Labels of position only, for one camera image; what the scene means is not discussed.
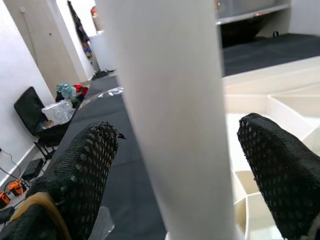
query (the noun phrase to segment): hanging clothes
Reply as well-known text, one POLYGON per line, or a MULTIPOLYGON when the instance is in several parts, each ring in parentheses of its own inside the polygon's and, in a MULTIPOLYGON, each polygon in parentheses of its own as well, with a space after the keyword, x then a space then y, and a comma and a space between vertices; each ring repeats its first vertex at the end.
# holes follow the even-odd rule
POLYGON ((69 9, 70 9, 70 13, 71 13, 72 18, 73 18, 73 22, 74 22, 74 25, 75 25, 76 33, 78 34, 78 37, 79 37, 79 39, 81 41, 83 51, 84 51, 86 57, 88 59, 90 59, 93 56, 91 48, 90 48, 90 46, 88 44, 88 41, 90 41, 90 39, 89 39, 88 35, 86 34, 86 31, 84 30, 84 27, 81 24, 81 20, 78 17, 76 11, 74 10, 74 8, 73 8, 73 6, 71 4, 71 1, 68 0, 67 3, 68 3, 69 9))

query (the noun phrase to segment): white cylinder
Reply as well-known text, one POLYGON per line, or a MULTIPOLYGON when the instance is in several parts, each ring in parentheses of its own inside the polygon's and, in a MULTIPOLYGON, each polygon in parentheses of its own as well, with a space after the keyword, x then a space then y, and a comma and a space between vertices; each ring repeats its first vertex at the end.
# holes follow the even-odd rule
POLYGON ((213 1, 96 3, 170 240, 235 239, 213 1))

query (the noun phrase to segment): tan strap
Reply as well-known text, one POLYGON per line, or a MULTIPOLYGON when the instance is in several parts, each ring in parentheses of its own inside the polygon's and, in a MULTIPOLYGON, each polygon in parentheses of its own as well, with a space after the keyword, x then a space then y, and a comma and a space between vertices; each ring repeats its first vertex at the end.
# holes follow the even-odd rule
POLYGON ((19 206, 19 208, 15 211, 15 213, 10 218, 10 222, 17 220, 21 217, 21 215, 27 211, 32 205, 40 205, 42 206, 53 223, 60 230, 60 233, 63 233, 62 239, 64 240, 72 240, 65 220, 61 216, 59 210, 54 204, 53 199, 47 192, 37 192, 34 195, 28 197, 23 203, 19 206))

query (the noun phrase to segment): white pillar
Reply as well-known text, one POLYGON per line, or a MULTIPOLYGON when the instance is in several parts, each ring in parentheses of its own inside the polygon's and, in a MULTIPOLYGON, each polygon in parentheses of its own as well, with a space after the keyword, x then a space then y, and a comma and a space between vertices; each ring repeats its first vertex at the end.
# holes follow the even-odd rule
POLYGON ((234 240, 213 1, 96 3, 170 240, 234 240))

